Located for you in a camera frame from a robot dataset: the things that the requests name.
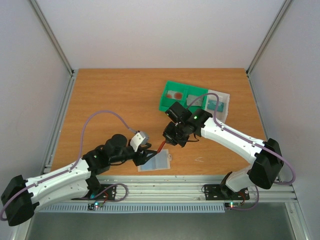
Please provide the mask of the white card holder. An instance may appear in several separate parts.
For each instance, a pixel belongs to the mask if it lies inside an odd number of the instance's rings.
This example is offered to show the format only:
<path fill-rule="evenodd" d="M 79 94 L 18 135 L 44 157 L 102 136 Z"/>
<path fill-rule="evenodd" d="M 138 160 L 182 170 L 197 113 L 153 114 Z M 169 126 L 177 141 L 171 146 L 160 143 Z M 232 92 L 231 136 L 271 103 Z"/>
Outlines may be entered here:
<path fill-rule="evenodd" d="M 162 149 L 160 153 L 152 157 L 145 164 L 137 167 L 138 172 L 150 172 L 157 170 L 169 170 L 171 168 L 172 155 L 168 149 Z"/>

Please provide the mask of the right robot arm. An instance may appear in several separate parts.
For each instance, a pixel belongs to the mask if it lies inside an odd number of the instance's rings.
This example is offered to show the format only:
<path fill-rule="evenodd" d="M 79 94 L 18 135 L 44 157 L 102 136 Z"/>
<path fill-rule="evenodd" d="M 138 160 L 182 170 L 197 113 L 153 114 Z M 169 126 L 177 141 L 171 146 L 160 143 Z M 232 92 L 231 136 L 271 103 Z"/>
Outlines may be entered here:
<path fill-rule="evenodd" d="M 198 108 L 191 112 L 179 102 L 170 106 L 165 114 L 171 119 L 163 131 L 167 144 L 184 147 L 194 135 L 217 142 L 248 162 L 247 167 L 229 172 L 221 181 L 219 189 L 224 199 L 230 199 L 248 187 L 268 190 L 274 184 L 284 165 L 280 146 L 274 139 L 263 141 L 250 137 L 224 124 L 208 111 Z"/>

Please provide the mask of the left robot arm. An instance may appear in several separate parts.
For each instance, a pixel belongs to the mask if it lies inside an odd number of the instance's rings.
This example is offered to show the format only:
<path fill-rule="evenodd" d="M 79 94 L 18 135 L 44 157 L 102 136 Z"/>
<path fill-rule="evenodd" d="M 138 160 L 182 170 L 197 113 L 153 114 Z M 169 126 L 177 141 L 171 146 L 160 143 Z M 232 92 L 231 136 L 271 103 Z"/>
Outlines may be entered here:
<path fill-rule="evenodd" d="M 11 227 L 17 226 L 51 204 L 85 196 L 96 199 L 101 193 L 98 175 L 126 161 L 133 161 L 136 166 L 144 165 L 157 154 L 151 146 L 141 136 L 127 140 L 124 135 L 115 134 L 105 144 L 65 167 L 27 179 L 17 175 L 0 197 L 3 205 L 0 219 Z"/>

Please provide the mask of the white red floral card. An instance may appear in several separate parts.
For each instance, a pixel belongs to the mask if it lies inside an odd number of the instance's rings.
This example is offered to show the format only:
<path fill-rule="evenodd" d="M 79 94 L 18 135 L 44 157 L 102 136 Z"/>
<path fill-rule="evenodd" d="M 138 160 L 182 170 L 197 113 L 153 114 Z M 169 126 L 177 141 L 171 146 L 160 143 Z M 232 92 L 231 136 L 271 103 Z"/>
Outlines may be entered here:
<path fill-rule="evenodd" d="M 202 104 L 203 104 L 203 97 L 189 94 L 186 98 L 186 105 L 187 106 L 201 107 Z"/>

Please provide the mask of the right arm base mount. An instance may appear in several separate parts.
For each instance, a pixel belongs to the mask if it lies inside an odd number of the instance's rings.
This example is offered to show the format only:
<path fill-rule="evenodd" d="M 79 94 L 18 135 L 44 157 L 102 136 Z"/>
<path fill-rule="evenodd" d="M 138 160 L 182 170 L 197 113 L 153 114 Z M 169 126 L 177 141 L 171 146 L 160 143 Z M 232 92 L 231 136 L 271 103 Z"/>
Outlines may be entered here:
<path fill-rule="evenodd" d="M 235 201 L 235 200 L 249 200 L 250 195 L 247 188 L 243 188 L 238 192 L 233 192 L 226 186 L 220 184 L 205 184 L 202 186 L 201 191 L 204 193 L 207 201 Z"/>

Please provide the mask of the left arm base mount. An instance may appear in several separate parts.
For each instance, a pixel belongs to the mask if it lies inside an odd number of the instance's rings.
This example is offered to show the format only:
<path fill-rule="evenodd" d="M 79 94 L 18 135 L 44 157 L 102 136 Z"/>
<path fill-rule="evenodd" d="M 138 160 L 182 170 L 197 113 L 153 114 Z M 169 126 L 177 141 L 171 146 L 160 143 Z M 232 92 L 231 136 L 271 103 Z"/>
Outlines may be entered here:
<path fill-rule="evenodd" d="M 84 197 L 73 198 L 72 200 L 81 201 L 100 201 L 107 199 L 108 201 L 114 201 L 117 193 L 116 184 L 102 184 L 96 192 L 90 190 Z"/>

